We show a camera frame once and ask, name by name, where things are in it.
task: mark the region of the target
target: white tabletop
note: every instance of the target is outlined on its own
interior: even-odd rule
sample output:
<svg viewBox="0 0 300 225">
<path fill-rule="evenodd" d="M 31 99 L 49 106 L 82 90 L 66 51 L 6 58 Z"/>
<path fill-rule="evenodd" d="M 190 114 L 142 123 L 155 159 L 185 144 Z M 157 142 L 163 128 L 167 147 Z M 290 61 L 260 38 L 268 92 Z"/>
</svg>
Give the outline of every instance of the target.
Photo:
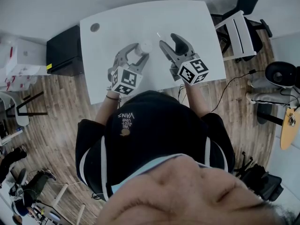
<svg viewBox="0 0 300 225">
<path fill-rule="evenodd" d="M 100 25 L 96 32 L 90 30 L 94 23 Z M 132 43 L 150 40 L 153 45 L 142 71 L 144 78 L 135 94 L 183 84 L 182 80 L 173 80 L 169 71 L 171 62 L 159 48 L 159 41 L 163 40 L 175 49 L 171 33 L 185 38 L 209 68 L 203 82 L 226 78 L 218 37 L 205 2 L 167 0 L 138 3 L 80 21 L 83 66 L 91 104 L 104 100 L 106 88 L 110 86 L 107 70 L 113 66 L 118 51 Z"/>
</svg>

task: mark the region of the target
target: marker cube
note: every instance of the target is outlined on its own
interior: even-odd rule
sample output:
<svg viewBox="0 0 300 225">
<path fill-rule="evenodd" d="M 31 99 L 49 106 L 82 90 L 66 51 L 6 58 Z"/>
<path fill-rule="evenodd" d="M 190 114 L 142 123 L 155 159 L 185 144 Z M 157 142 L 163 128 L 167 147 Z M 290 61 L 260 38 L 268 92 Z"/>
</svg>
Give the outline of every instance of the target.
<svg viewBox="0 0 300 225">
<path fill-rule="evenodd" d="M 202 82 L 208 73 L 209 69 L 200 58 L 197 58 L 183 62 L 177 75 L 190 85 L 194 85 Z"/>
<path fill-rule="evenodd" d="M 129 95 L 138 88 L 143 76 L 129 69 L 118 67 L 112 72 L 112 91 Z"/>
</svg>

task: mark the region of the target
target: black box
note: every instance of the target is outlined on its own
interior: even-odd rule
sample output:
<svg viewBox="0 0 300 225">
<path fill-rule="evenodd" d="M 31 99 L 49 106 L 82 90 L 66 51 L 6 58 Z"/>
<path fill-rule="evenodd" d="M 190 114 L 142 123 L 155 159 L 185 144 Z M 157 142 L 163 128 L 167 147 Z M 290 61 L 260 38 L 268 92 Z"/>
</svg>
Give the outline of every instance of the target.
<svg viewBox="0 0 300 225">
<path fill-rule="evenodd" d="M 47 42 L 46 61 L 48 74 L 72 77 L 84 73 L 78 25 Z"/>
</svg>

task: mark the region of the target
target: bracelet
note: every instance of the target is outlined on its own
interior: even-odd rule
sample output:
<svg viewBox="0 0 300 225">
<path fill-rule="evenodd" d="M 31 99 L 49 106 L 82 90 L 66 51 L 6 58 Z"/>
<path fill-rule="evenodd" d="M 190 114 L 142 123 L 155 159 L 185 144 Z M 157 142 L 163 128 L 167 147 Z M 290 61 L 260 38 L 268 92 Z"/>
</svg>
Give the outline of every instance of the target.
<svg viewBox="0 0 300 225">
<path fill-rule="evenodd" d="M 118 100 L 119 100 L 118 98 L 112 98 L 112 97 L 109 97 L 109 96 L 107 96 L 107 95 L 106 95 L 106 97 L 109 98 L 109 99 L 111 99 L 111 100 L 115 100 L 115 101 L 118 101 Z"/>
</svg>

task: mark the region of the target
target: green pants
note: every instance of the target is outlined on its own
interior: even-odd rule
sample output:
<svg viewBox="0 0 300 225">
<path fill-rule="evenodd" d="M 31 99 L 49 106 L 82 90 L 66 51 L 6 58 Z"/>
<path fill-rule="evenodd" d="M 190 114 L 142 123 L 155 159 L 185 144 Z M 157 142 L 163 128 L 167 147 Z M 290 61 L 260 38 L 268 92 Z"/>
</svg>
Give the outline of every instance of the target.
<svg viewBox="0 0 300 225">
<path fill-rule="evenodd" d="M 26 186 L 23 187 L 24 193 L 29 194 L 31 198 L 36 201 L 41 195 L 48 179 L 48 175 L 43 172 L 39 172 Z"/>
</svg>

